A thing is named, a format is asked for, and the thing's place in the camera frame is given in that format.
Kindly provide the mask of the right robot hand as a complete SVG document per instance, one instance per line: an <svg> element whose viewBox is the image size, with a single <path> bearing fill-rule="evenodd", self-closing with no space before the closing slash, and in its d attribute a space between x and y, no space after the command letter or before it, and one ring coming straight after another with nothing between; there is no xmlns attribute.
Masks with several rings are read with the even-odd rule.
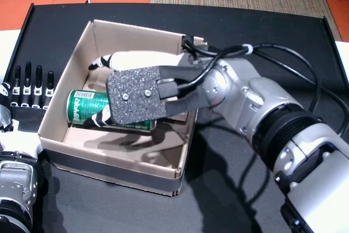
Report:
<svg viewBox="0 0 349 233"><path fill-rule="evenodd" d="M114 71L154 67L161 65L177 66L184 53L174 55L159 51L118 51L110 55L104 55L95 59L88 70L107 67ZM82 124L84 128L111 127L115 123L112 120L109 105L91 115Z"/></svg>

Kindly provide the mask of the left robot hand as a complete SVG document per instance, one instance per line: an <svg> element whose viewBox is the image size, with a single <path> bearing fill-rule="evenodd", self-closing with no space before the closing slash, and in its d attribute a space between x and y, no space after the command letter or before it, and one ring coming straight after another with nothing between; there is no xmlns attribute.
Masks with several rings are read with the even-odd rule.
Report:
<svg viewBox="0 0 349 233"><path fill-rule="evenodd" d="M55 91L53 71L43 83L43 69L38 65L32 79L32 64L27 62L25 73L15 69L14 84L1 83L1 151L19 152L37 158L43 151L38 129Z"/></svg>

